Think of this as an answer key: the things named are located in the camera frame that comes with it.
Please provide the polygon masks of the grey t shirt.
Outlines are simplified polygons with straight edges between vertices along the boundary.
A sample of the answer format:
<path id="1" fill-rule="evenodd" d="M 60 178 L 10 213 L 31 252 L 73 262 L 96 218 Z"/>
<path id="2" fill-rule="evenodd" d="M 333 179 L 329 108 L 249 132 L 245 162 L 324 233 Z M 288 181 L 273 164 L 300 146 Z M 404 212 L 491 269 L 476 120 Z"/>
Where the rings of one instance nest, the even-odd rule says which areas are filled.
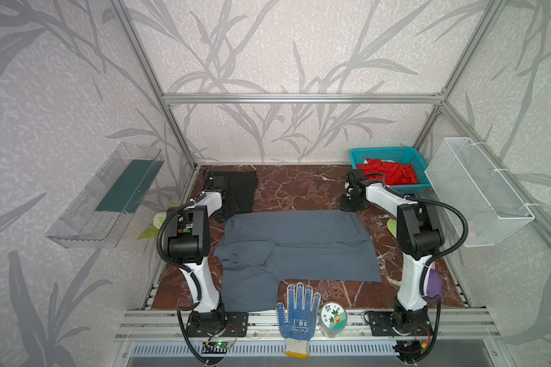
<path id="1" fill-rule="evenodd" d="M 340 210 L 237 214 L 214 255 L 228 312 L 272 310 L 282 281 L 381 281 L 370 234 Z"/>

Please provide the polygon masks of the teal plastic basket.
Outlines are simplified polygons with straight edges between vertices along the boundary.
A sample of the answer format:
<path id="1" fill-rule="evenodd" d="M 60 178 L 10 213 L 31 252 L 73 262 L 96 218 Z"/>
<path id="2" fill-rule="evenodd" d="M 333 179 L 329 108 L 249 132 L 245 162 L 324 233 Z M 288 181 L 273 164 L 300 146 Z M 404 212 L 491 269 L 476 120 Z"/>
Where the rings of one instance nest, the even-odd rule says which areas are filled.
<path id="1" fill-rule="evenodd" d="M 385 179 L 401 194 L 417 194 L 431 187 L 425 175 L 427 164 L 415 148 L 358 148 L 350 151 L 350 163 L 367 180 Z"/>

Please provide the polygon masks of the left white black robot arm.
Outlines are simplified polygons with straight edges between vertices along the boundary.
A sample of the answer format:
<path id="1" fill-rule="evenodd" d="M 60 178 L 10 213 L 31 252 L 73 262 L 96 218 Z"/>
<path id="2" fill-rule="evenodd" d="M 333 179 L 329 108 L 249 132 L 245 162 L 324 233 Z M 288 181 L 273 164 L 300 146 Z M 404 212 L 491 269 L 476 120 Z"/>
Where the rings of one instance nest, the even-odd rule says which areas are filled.
<path id="1" fill-rule="evenodd" d="M 185 276 L 194 304 L 188 322 L 196 327 L 223 327 L 224 306 L 211 277 L 208 256 L 211 251 L 210 219 L 225 222 L 239 210 L 230 193 L 231 182 L 213 171 L 205 173 L 202 191 L 194 199 L 165 212 L 156 237 L 161 259 Z"/>

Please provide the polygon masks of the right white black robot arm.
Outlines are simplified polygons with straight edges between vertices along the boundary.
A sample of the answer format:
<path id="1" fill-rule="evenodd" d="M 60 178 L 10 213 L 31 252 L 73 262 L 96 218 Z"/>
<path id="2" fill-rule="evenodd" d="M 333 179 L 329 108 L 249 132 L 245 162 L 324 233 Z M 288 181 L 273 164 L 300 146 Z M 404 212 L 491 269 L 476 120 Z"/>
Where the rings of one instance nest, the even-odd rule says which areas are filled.
<path id="1" fill-rule="evenodd" d="M 358 212 L 375 205 L 395 217 L 395 238 L 403 253 L 403 277 L 392 321 L 396 329 L 403 330 L 421 324 L 427 316 L 428 304 L 443 298 L 442 280 L 433 268 L 434 263 L 465 243 L 468 221 L 451 205 L 395 191 L 386 184 L 386 177 L 381 173 L 364 174 L 360 169 L 353 169 L 347 173 L 344 187 L 343 211 Z M 459 239 L 444 250 L 441 249 L 445 236 L 439 209 L 454 214 L 462 224 Z"/>

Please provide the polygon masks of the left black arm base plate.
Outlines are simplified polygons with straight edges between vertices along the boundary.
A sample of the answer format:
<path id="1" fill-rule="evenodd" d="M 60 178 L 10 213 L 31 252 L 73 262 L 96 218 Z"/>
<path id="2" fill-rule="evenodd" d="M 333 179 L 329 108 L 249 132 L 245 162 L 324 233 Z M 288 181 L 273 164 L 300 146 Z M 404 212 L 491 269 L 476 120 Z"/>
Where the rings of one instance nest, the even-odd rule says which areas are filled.
<path id="1" fill-rule="evenodd" d="M 215 310 L 207 313 L 192 312 L 188 316 L 186 333 L 189 337 L 210 337 L 214 335 L 245 337 L 248 327 L 248 313 L 225 313 Z"/>

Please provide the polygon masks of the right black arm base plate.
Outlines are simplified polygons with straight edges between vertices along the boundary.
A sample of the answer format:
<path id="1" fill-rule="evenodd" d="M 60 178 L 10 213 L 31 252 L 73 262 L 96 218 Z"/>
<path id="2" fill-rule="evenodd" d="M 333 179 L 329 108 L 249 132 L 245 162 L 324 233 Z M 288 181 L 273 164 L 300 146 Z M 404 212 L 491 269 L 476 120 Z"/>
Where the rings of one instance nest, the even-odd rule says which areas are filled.
<path id="1" fill-rule="evenodd" d="M 428 310 L 367 310 L 364 321 L 373 336 L 433 336 Z"/>

